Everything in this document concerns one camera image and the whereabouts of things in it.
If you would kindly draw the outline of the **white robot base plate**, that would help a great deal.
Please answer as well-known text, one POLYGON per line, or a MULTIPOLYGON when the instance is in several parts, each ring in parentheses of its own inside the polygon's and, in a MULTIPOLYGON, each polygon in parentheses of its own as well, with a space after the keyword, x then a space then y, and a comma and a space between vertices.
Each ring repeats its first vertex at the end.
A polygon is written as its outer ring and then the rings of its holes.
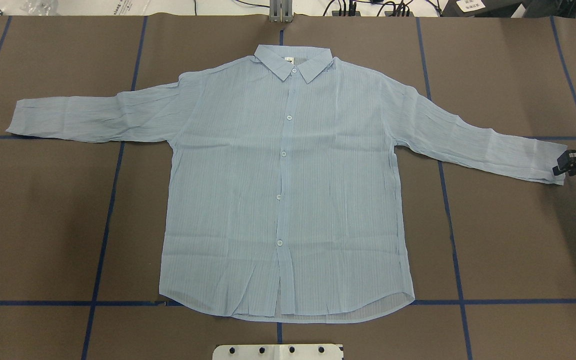
POLYGON ((219 345, 213 360, 344 360, 343 346, 332 343, 219 345))

